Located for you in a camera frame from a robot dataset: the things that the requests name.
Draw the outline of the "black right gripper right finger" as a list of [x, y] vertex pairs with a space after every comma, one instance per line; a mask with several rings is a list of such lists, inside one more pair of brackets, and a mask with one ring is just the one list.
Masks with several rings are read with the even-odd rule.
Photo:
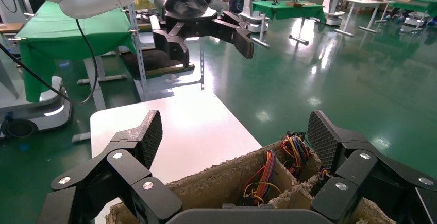
[[320, 110], [309, 117], [308, 140], [330, 178], [311, 209], [344, 223], [361, 199], [397, 223], [436, 223], [436, 179], [381, 154], [362, 134], [335, 126]]

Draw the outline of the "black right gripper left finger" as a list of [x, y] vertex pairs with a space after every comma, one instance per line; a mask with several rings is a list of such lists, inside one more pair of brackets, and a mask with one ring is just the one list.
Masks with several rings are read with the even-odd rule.
[[158, 110], [117, 132], [100, 154], [51, 182], [37, 222], [90, 223], [114, 199], [139, 223], [168, 222], [182, 211], [182, 202], [150, 170], [162, 136]]

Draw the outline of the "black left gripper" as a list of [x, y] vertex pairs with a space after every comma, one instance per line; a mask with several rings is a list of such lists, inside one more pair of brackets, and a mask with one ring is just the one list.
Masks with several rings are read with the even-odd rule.
[[150, 16], [154, 45], [170, 60], [189, 66], [189, 50], [185, 38], [213, 36], [233, 44], [246, 59], [254, 55], [254, 43], [247, 23], [230, 11], [218, 12], [209, 8], [205, 0], [154, 0], [165, 30], [156, 15]]

